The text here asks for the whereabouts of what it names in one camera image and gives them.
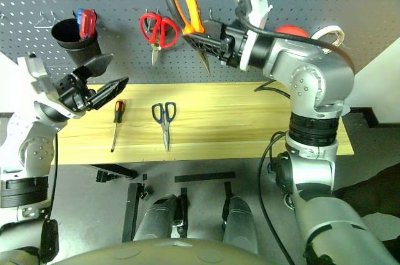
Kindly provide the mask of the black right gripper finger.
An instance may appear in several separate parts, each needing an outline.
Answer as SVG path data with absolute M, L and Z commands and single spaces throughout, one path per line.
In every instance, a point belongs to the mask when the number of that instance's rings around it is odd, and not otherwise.
M 212 55 L 219 59 L 224 56 L 221 40 L 203 36 L 199 33 L 184 35 L 183 38 L 196 51 Z
M 214 20 L 203 21 L 203 26 L 205 28 L 205 34 L 213 39 L 221 38 L 222 24 Z

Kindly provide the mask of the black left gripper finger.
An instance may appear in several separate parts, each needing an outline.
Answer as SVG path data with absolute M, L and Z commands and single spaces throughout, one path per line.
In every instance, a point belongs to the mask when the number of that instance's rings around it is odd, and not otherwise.
M 106 72 L 107 67 L 113 60 L 113 54 L 101 54 L 92 57 L 82 66 L 77 67 L 73 74 L 79 79 L 89 79 L 101 76 Z
M 87 99 L 87 108 L 89 110 L 98 110 L 102 108 L 105 104 L 107 104 L 109 101 L 112 101 L 124 90 L 128 81 L 129 78 L 126 76 L 107 83 L 95 94 L 90 95 L 90 97 Z

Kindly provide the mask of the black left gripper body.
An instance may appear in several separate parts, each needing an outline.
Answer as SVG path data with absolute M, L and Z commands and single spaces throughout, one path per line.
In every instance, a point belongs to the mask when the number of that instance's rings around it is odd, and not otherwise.
M 74 70 L 53 85 L 59 94 L 60 102 L 72 111 L 85 111 L 88 100 L 96 91 L 88 88 L 87 80 L 90 78 L 87 70 Z

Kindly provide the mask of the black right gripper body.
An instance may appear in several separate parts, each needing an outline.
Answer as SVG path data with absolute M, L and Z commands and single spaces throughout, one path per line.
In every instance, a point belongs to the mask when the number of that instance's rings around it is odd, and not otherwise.
M 219 60 L 222 65 L 239 67 L 248 29 L 241 23 L 223 24 L 221 28 L 221 53 Z

